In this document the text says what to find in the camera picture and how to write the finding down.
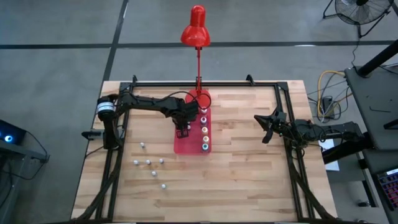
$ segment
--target black desk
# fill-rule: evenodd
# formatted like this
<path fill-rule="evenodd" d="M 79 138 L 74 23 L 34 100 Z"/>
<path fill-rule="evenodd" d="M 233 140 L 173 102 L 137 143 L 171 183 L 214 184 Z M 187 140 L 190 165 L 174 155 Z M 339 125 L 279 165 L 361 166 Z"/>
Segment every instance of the black desk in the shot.
<path fill-rule="evenodd" d="M 361 78 L 353 68 L 346 69 L 345 74 L 376 148 L 376 150 L 363 151 L 366 165 L 372 175 L 387 218 L 390 223 L 398 223 L 398 209 L 395 211 L 389 209 L 376 178 L 376 174 L 398 166 L 398 130 L 385 130 L 383 127 L 384 124 L 398 119 L 398 75 L 381 68 L 373 71 L 370 78 Z"/>

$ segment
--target blue light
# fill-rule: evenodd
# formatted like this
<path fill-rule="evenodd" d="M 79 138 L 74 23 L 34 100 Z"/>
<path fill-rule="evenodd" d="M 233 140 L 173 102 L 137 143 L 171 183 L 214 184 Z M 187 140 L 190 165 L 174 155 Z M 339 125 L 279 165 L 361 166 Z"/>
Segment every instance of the blue light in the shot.
<path fill-rule="evenodd" d="M 12 141 L 12 136 L 6 136 L 6 137 L 4 138 L 4 140 L 5 140 L 6 142 L 11 142 L 11 141 Z"/>

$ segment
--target fan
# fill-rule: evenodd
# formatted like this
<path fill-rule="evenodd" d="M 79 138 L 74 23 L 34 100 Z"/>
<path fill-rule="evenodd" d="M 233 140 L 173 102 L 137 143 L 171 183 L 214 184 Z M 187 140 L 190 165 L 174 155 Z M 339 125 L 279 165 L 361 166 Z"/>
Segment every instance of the fan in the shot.
<path fill-rule="evenodd" d="M 342 21 L 356 25 L 358 27 L 358 37 L 366 36 L 380 21 L 389 14 L 388 11 L 394 0 L 335 0 L 336 14 L 326 16 L 326 10 L 333 0 L 330 0 L 328 6 L 323 11 L 323 18 L 338 16 Z M 368 24 L 377 20 L 377 22 L 362 35 L 361 25 Z"/>

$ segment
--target wooden tabletop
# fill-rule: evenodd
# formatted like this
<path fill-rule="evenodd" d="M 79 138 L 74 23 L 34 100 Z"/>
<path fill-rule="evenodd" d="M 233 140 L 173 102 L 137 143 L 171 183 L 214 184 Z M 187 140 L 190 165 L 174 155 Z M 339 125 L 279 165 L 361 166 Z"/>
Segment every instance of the wooden tabletop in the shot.
<path fill-rule="evenodd" d="M 287 81 L 296 119 L 311 119 L 303 81 Z M 117 93 L 120 82 L 105 82 L 102 95 Z M 212 152 L 180 156 L 173 150 L 174 124 L 156 111 L 130 110 L 116 199 L 116 222 L 276 222 L 296 221 L 284 143 L 265 132 L 253 115 L 269 115 L 276 106 L 270 87 L 211 87 Z M 187 88 L 136 88 L 134 94 L 162 98 Z M 98 118 L 94 128 L 102 129 Z M 146 144 L 142 150 L 139 143 Z M 89 143 L 88 151 L 102 146 Z M 106 151 L 90 155 L 83 166 L 72 218 L 98 193 Z M 151 160 L 148 166 L 145 160 Z M 305 149 L 310 188 L 332 215 L 335 204 L 318 147 Z M 153 177 L 151 171 L 157 171 Z M 301 194 L 303 209 L 305 204 Z M 104 214 L 108 211 L 105 200 Z"/>

